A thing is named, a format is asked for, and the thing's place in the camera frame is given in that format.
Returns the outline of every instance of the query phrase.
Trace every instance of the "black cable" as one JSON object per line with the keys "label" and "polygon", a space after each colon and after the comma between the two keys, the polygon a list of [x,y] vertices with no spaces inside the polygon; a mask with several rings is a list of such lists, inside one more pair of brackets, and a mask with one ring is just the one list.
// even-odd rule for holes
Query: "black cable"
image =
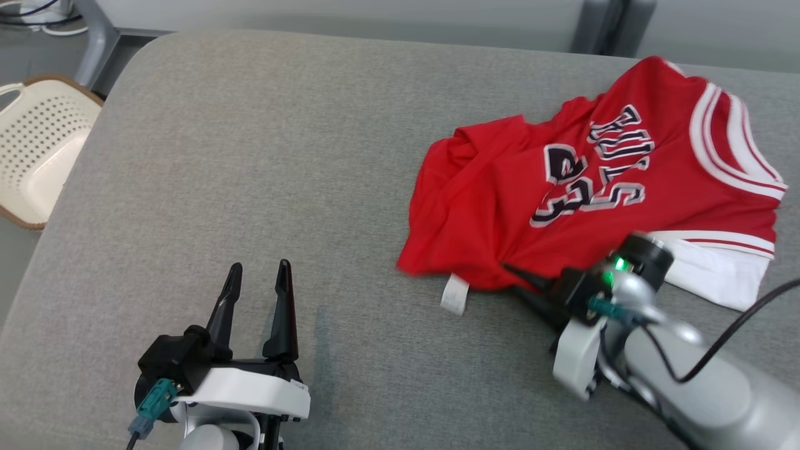
{"label": "black cable", "polygon": [[70,18],[65,18],[64,20],[59,20],[56,22],[0,22],[0,25],[13,25],[13,26],[52,26],[52,25],[64,25],[65,23],[72,23],[77,20],[82,19],[83,16],[75,16]]}
{"label": "black cable", "polygon": [[31,15],[34,15],[34,14],[40,12],[40,11],[46,10],[47,8],[51,7],[52,5],[55,5],[56,3],[58,3],[58,0],[50,0],[50,2],[46,3],[43,6],[40,6],[39,8],[36,8],[35,10],[30,10],[30,11],[27,11],[25,13],[18,13],[18,14],[0,13],[0,17],[25,17],[25,16],[31,16]]}
{"label": "black cable", "polygon": [[130,440],[128,441],[128,446],[125,447],[125,450],[134,450],[134,446],[136,445],[136,441],[139,439],[139,432],[132,432],[130,434]]}
{"label": "black cable", "polygon": [[716,340],[711,347],[708,348],[708,351],[705,355],[700,358],[697,364],[686,373],[683,377],[678,377],[675,373],[675,369],[672,367],[672,363],[670,359],[666,356],[664,352],[664,348],[661,346],[661,343],[658,342],[658,339],[653,335],[653,332],[648,329],[647,325],[642,325],[642,331],[647,334],[647,337],[650,338],[650,341],[655,346],[655,349],[658,351],[658,355],[661,356],[662,361],[664,362],[664,366],[666,366],[666,371],[670,373],[670,377],[675,383],[684,384],[691,381],[698,373],[711,361],[711,358],[719,352],[719,349],[725,345],[726,342],[730,339],[731,336],[734,335],[736,331],[742,325],[745,324],[748,320],[750,320],[755,313],[761,310],[761,308],[765,307],[769,302],[772,300],[777,299],[781,294],[785,294],[788,291],[800,286],[800,278],[792,279],[791,281],[787,281],[784,284],[776,287],[772,291],[767,292],[762,298],[758,299],[753,306],[744,311],[742,315],[740,315],[723,333],[719,336],[719,339]]}

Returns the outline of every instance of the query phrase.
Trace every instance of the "red fabric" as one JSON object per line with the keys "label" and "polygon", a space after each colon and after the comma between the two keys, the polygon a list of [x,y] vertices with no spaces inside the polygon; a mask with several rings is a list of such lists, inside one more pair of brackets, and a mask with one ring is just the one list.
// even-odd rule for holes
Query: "red fabric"
{"label": "red fabric", "polygon": [[[549,122],[532,125],[514,116],[458,128],[425,157],[398,267],[410,275],[455,273],[475,288],[493,290],[518,283],[501,263],[556,276],[567,265],[597,263],[632,231],[728,231],[773,243],[779,198],[749,191],[747,181],[743,189],[721,182],[698,161],[696,146],[693,150],[693,114],[711,114],[710,140],[720,159],[731,162],[733,172],[741,170],[727,150],[727,94],[718,96],[710,106],[714,110],[698,108],[709,86],[660,58],[648,58],[595,100],[564,103]],[[634,107],[639,123],[623,114],[627,106]],[[620,118],[630,123],[602,129]],[[592,126],[601,129],[592,135]],[[602,143],[605,153],[598,149]],[[552,152],[562,151],[553,145],[574,148],[576,159],[585,159],[583,170],[556,164],[560,173],[554,179],[547,162],[555,158]],[[629,146],[640,147],[615,156]],[[603,167],[618,173],[604,178]],[[565,210],[547,222],[549,202],[580,200],[576,179],[590,183],[598,205]],[[625,186],[628,191],[618,191],[615,202],[615,187]],[[765,186],[782,189],[775,180],[765,180]],[[532,220],[535,215],[544,219]]]}

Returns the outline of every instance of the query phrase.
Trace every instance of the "basket handle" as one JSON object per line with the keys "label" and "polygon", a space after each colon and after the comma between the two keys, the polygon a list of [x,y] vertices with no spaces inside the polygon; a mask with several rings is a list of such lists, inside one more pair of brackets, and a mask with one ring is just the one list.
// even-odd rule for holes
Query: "basket handle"
{"label": "basket handle", "polygon": [[14,92],[15,90],[18,90],[19,93],[20,93],[17,96],[17,98],[15,98],[14,101],[11,102],[8,106],[6,106],[5,108],[0,109],[0,114],[2,114],[2,112],[4,110],[6,110],[8,108],[11,108],[16,102],[19,101],[20,98],[22,98],[22,90],[23,89],[25,89],[25,85],[20,83],[20,82],[6,84],[5,86],[0,86],[0,95],[8,94],[9,92]]}

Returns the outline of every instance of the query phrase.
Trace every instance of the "white wall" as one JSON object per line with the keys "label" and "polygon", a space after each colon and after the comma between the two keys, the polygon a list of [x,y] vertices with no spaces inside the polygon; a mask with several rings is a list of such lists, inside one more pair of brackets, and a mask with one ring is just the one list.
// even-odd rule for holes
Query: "white wall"
{"label": "white wall", "polygon": [[583,0],[96,0],[117,28],[233,27],[568,51]]}
{"label": "white wall", "polygon": [[637,56],[800,73],[800,0],[659,0]]}

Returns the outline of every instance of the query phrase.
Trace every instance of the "gray metal leg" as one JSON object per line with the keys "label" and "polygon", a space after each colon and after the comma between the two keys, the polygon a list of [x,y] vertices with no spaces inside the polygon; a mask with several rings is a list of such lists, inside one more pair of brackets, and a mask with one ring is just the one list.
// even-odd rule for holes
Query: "gray metal leg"
{"label": "gray metal leg", "polygon": [[570,51],[600,54],[621,8],[621,0],[584,0]]}
{"label": "gray metal leg", "polygon": [[608,53],[635,58],[658,0],[632,0],[622,12]]}
{"label": "gray metal leg", "polygon": [[119,32],[94,0],[74,0],[74,4],[89,27],[89,45],[75,74],[75,81],[91,89],[117,45]]}

